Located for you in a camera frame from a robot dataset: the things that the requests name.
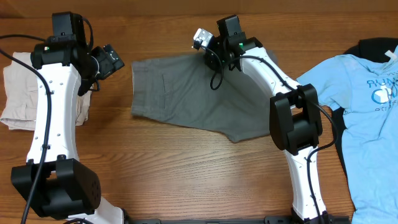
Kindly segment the grey shorts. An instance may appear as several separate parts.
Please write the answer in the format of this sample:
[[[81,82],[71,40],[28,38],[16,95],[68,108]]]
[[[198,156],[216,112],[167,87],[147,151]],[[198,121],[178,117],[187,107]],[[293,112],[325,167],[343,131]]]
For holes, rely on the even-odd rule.
[[[217,90],[202,54],[132,63],[131,113],[163,123],[216,131],[232,142],[269,135],[269,97],[238,70]]]

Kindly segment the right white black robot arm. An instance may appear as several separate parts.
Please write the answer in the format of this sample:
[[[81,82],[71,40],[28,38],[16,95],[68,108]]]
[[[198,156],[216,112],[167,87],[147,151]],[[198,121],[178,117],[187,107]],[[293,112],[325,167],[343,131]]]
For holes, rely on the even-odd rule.
[[[288,162],[294,193],[291,223],[326,223],[317,171],[322,134],[316,89],[286,75],[270,58],[261,42],[246,37],[236,15],[217,22],[219,36],[199,28],[193,48],[205,51],[206,64],[222,74],[237,69],[251,78],[269,98],[269,132]]]

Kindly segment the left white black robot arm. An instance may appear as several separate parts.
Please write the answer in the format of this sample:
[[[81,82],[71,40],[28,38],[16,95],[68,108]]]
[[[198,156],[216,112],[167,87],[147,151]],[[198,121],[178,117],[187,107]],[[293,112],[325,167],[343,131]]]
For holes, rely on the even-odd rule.
[[[11,182],[25,211],[65,223],[129,223],[127,212],[101,194],[97,174],[83,165],[75,142],[76,103],[123,68],[111,45],[94,46],[87,19],[72,12],[52,16],[53,34],[40,39],[28,69],[37,77],[34,138],[26,164],[13,167]]]

